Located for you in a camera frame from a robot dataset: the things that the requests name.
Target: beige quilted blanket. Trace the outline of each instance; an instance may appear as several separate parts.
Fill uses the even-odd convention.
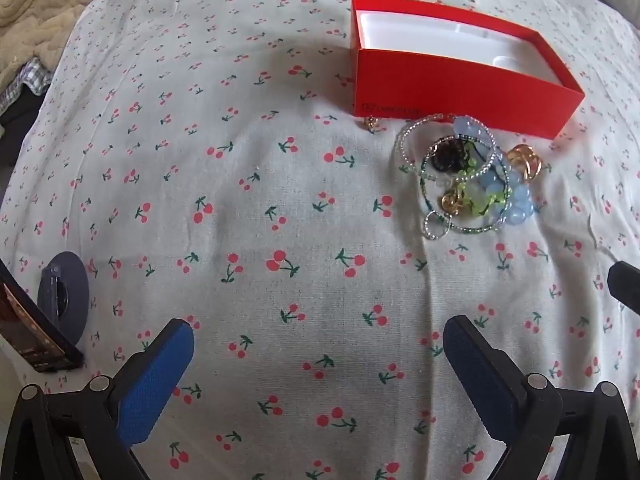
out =
[[[55,70],[91,0],[0,0],[0,91],[32,57]]]

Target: cherry print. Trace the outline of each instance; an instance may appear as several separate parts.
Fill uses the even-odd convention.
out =
[[[273,415],[282,415],[283,411],[281,407],[272,406],[272,404],[277,404],[277,403],[278,403],[278,397],[276,397],[275,395],[272,395],[272,396],[269,396],[266,402],[258,401],[258,406],[260,406],[261,412],[263,412],[265,415],[269,415],[269,410],[271,410],[271,413],[273,413]]]

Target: gray checkered fabric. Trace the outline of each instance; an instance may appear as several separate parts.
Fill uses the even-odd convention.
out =
[[[27,85],[35,95],[42,95],[51,84],[52,78],[53,74],[44,67],[39,58],[31,59],[20,69],[4,92],[0,93],[0,116],[20,97],[23,84]]]

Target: blue gripper pad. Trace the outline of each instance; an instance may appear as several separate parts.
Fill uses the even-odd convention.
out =
[[[466,316],[455,316],[446,322],[442,342],[451,367],[489,435],[510,446],[518,435],[520,407],[526,402],[526,391],[519,383],[522,373],[504,352],[489,345]],[[498,373],[504,365],[514,374],[512,380]]]
[[[127,449],[148,438],[193,357],[193,347],[191,326],[172,319],[145,352],[130,357],[125,367],[129,362],[132,366],[114,378],[116,430]]]

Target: jewelry pile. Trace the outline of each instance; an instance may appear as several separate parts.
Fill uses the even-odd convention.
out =
[[[406,139],[416,128],[431,122],[450,123],[453,131],[428,147],[418,168],[408,156]],[[437,240],[452,229],[477,234],[504,222],[522,224],[535,211],[529,182],[540,173],[542,160],[526,144],[504,153],[491,131],[475,118],[433,114],[408,123],[399,135],[399,150],[404,163],[420,178],[420,191],[428,209],[422,229],[429,240]],[[429,162],[438,174],[427,171]],[[427,181],[436,182],[444,190],[438,200],[442,211],[429,199]],[[487,218],[488,223],[462,227],[453,222],[453,217],[465,214]],[[431,231],[432,216],[444,224],[441,234]]]

